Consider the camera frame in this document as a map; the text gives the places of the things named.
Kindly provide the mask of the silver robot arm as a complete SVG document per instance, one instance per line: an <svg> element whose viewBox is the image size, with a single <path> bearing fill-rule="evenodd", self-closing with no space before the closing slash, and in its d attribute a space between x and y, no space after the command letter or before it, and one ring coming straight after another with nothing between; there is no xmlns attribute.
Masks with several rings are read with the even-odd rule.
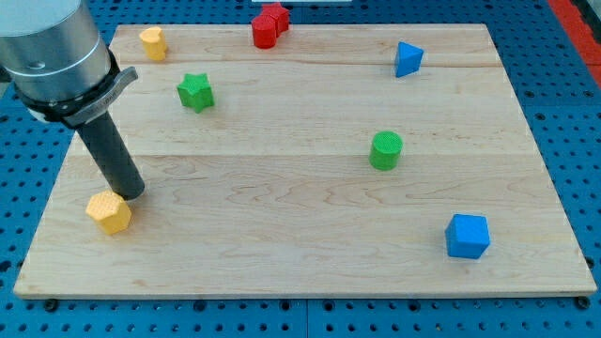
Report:
<svg viewBox="0 0 601 338"><path fill-rule="evenodd" d="M72 129L106 113L138 78L119 68L84 0L3 1L1 65L37 119Z"/></svg>

